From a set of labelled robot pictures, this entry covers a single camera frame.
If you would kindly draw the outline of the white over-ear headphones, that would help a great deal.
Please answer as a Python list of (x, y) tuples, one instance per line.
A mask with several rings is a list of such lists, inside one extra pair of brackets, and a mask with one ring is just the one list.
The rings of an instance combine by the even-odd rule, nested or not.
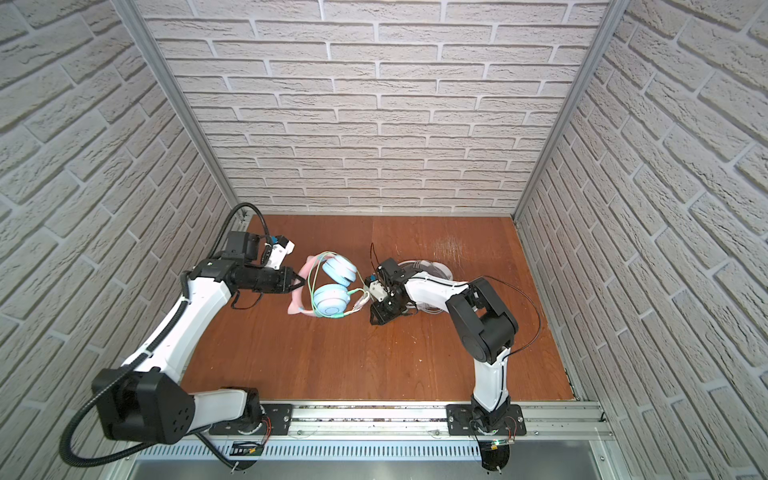
[[(427, 272), (441, 280), (454, 280), (452, 271), (445, 264), (439, 262), (431, 262), (428, 260), (405, 260), (399, 262), (398, 265), (400, 267), (410, 267), (416, 271)], [(407, 304), (407, 309), (410, 313), (424, 312), (429, 315), (438, 315), (441, 313), (440, 309), (430, 307), (426, 303), (410, 302)]]

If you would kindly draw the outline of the pink blue cat-ear headphones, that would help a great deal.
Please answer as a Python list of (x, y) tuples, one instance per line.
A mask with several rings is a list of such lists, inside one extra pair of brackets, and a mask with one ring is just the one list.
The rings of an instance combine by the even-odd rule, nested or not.
[[(318, 272), (322, 270), (332, 280), (332, 283), (315, 288)], [(363, 295), (347, 310), (351, 297), (361, 289), (349, 290), (358, 278), (358, 269), (346, 257), (335, 252), (322, 252), (307, 258), (299, 276), (308, 281), (311, 308), (306, 309), (302, 302), (302, 289), (291, 292), (291, 302), (287, 308), (289, 315), (302, 314), (316, 318), (343, 318), (358, 312), (365, 304), (367, 297)]]

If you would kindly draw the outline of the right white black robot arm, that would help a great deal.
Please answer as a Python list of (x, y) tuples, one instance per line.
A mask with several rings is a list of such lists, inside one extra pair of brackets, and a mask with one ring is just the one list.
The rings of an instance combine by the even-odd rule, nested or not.
[(373, 325), (385, 325), (413, 308), (448, 313), (462, 346), (474, 359), (474, 419), (489, 431), (508, 415), (508, 359), (519, 326), (486, 278), (458, 281), (442, 263), (398, 263), (390, 258), (364, 279), (364, 285), (372, 295)]

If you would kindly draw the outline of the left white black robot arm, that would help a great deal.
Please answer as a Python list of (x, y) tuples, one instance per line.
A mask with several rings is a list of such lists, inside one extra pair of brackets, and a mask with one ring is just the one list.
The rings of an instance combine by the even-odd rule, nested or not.
[(150, 337), (118, 369), (101, 371), (92, 383), (96, 409), (110, 440), (173, 444), (202, 427), (233, 422), (247, 433), (260, 428), (263, 409), (255, 389), (224, 388), (188, 393), (183, 371), (218, 312), (243, 290), (289, 294), (302, 277), (283, 261), (293, 243), (268, 240), (265, 264), (256, 264), (258, 236), (231, 232), (223, 250), (181, 276), (182, 293)]

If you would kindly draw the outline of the white perforated vent strip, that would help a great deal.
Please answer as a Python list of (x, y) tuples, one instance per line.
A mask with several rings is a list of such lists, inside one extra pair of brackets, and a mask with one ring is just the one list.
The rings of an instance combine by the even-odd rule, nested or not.
[(231, 461), (473, 461), (480, 458), (473, 441), (310, 441), (282, 440), (253, 447), (248, 442), (218, 441)]

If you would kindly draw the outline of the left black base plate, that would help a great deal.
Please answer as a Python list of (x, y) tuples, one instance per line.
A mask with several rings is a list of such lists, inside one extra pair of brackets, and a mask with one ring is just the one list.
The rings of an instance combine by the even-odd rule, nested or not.
[(212, 435), (265, 436), (270, 428), (271, 436), (286, 436), (291, 426), (293, 405), (290, 403), (261, 403), (255, 414), (214, 424), (208, 432)]

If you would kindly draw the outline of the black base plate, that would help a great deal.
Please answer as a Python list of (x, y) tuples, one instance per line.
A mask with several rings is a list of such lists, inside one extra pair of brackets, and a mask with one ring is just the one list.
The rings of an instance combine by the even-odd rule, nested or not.
[(490, 413), (479, 405), (448, 404), (446, 416), (450, 436), (501, 435), (512, 438), (527, 434), (521, 407), (509, 402)]
[(208, 432), (212, 435), (265, 436), (270, 428), (271, 436), (286, 436), (291, 426), (293, 405), (290, 403), (261, 403), (255, 414), (214, 424)]

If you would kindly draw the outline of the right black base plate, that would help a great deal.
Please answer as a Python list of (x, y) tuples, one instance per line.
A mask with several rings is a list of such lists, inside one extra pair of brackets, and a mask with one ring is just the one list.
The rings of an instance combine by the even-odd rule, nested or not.
[(501, 435), (512, 438), (527, 434), (521, 407), (509, 402), (490, 413), (479, 405), (448, 404), (446, 416), (450, 436)]

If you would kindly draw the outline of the aluminium mounting rail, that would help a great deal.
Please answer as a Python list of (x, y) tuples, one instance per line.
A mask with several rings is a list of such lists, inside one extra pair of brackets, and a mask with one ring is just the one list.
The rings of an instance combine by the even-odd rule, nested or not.
[(597, 402), (521, 402), (496, 434), (473, 433), (469, 415), (443, 401), (268, 400), (269, 441), (613, 440)]

